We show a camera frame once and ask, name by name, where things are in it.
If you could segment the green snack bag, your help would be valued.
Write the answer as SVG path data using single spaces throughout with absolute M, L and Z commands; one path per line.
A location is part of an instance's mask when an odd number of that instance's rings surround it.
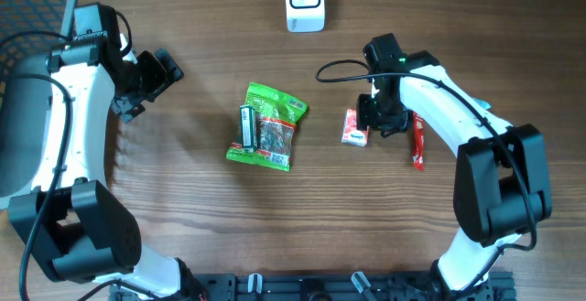
M 245 104 L 255 110 L 258 148 L 254 152 L 244 151 L 239 120 L 238 135 L 228 148 L 226 158 L 289 171 L 293 136 L 308 105 L 290 94 L 254 82 L 249 84 Z

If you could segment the teal tissue pack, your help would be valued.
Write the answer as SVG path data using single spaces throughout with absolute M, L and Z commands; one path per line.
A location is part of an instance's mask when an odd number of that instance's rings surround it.
M 492 108 L 492 105 L 489 102 L 477 98 L 474 98 L 474 100 L 485 110 L 490 110 Z

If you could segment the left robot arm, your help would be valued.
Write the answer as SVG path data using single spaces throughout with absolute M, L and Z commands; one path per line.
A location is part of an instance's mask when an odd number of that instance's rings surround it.
M 135 55 L 114 8 L 94 3 L 73 14 L 75 36 L 50 49 L 41 76 L 52 101 L 31 191 L 8 203 L 25 244 L 21 263 L 36 262 L 53 282 L 111 286 L 141 300 L 204 300 L 207 290 L 185 263 L 142 243 L 104 173 L 109 114 L 133 120 L 183 71 L 164 49 Z

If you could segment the red snack bar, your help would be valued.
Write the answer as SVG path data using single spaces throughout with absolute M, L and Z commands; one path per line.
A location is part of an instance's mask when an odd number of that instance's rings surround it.
M 425 144 L 425 130 L 424 121 L 417 114 L 413 113 L 413 135 L 414 135 L 414 149 L 413 149 L 413 166 L 415 169 L 423 171 L 424 165 L 424 144 Z

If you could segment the green white small box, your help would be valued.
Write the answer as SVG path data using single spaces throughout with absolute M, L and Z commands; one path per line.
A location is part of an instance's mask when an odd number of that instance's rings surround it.
M 251 105 L 241 105 L 240 114 L 242 147 L 244 151 L 254 152 L 258 148 L 255 110 Z

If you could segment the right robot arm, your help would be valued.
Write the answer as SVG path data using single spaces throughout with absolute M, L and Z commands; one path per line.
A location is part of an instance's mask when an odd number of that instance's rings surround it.
M 364 46 L 372 91 L 358 99 L 357 123 L 381 136 L 404 133 L 420 116 L 456 156 L 453 209 L 459 229 L 434 262 L 426 294 L 472 296 L 507 250 L 530 251 L 537 223 L 552 211 L 544 138 L 513 126 L 459 88 L 427 51 L 405 53 L 393 34 Z

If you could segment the orange tissue pack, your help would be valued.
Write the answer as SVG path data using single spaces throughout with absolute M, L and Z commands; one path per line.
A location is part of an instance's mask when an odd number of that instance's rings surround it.
M 368 143 L 369 129 L 360 130 L 357 123 L 357 112 L 348 109 L 344 117 L 342 129 L 342 143 L 347 145 L 366 146 Z

